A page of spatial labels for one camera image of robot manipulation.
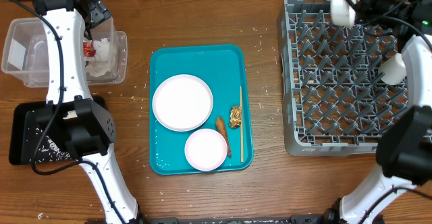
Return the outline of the light green bowl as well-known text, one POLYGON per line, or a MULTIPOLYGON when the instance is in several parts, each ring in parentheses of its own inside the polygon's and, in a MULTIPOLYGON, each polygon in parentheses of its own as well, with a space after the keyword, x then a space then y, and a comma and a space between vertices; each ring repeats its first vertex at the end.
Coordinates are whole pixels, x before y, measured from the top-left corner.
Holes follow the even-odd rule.
POLYGON ((331 0, 331 21, 336 26, 351 28, 354 26, 356 12, 349 6, 346 0, 331 0))

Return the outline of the red snack wrapper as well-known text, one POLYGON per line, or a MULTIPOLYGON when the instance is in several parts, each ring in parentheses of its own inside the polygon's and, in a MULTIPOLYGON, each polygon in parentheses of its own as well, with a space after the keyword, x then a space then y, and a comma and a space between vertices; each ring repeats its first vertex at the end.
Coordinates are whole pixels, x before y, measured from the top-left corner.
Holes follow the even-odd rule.
POLYGON ((96 50, 93 45, 93 41, 84 41, 83 42, 83 53, 85 57, 94 57, 96 50))

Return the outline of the white tissue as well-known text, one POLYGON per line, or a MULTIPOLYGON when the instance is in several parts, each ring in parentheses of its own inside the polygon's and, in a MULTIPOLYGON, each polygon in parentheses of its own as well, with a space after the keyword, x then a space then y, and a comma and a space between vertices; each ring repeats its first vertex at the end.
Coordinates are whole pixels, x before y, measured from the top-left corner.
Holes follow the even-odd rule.
POLYGON ((105 75, 111 68, 109 62, 109 47, 108 38, 101 40, 92 40, 96 50, 94 57, 84 57, 86 72, 95 78, 105 75))

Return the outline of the white paper cup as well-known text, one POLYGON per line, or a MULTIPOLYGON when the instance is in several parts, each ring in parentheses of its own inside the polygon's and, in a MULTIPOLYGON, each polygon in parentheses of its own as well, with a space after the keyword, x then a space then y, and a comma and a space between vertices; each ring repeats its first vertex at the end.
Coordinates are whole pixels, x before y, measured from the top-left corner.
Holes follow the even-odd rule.
POLYGON ((406 77, 406 66, 401 53, 396 53, 379 66, 381 80, 389 85, 399 84, 406 77))

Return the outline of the large white plate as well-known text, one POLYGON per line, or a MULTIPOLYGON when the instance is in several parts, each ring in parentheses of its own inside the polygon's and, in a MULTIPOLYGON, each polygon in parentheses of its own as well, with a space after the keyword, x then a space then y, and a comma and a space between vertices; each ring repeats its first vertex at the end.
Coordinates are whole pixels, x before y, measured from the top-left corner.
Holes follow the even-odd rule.
POLYGON ((163 81, 152 99, 157 121, 175 132, 199 128, 213 110, 213 94, 200 78, 179 74, 163 81))

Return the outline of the orange carrot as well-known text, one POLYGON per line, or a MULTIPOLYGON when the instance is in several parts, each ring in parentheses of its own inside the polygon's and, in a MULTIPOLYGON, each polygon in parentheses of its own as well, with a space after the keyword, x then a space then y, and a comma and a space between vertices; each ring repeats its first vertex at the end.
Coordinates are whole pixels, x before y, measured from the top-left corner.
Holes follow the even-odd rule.
POLYGON ((221 117, 217 117, 215 120, 215 126, 217 128, 217 131, 223 136, 226 146, 227 146, 227 156, 229 158, 232 157, 232 152, 229 144, 228 134, 225 126, 225 122, 221 117))

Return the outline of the brown food scrap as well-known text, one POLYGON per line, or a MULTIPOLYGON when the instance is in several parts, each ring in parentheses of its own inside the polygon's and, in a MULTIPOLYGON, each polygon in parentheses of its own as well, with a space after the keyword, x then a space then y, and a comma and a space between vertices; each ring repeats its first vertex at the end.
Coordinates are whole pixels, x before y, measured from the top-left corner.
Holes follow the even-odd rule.
POLYGON ((233 129, 240 127, 242 124, 242 108, 241 106, 233 106, 229 113, 229 126, 233 129))

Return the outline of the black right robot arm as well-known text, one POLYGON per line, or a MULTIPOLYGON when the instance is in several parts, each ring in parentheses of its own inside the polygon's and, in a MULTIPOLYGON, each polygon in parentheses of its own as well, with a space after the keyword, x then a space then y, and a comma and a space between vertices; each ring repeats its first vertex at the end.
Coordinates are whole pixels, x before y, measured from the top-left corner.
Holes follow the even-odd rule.
POLYGON ((380 212, 431 180, 431 0, 331 0, 337 26, 379 25, 394 31, 403 70, 392 58, 381 67, 386 84, 408 80, 408 110, 379 140, 376 166, 349 195, 315 223, 382 223, 380 212))

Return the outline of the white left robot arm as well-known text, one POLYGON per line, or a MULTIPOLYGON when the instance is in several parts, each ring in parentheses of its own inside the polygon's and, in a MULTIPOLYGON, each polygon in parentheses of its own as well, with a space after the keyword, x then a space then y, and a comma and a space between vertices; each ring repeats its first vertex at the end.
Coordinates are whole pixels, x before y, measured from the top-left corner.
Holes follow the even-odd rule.
POLYGON ((94 101, 85 70, 84 39, 110 18, 100 0, 32 0, 29 8, 47 38, 49 84, 45 101, 16 107, 11 145, 20 146, 20 163, 39 175, 75 165, 85 170, 105 212, 106 223, 145 223, 115 158, 113 118, 94 101))

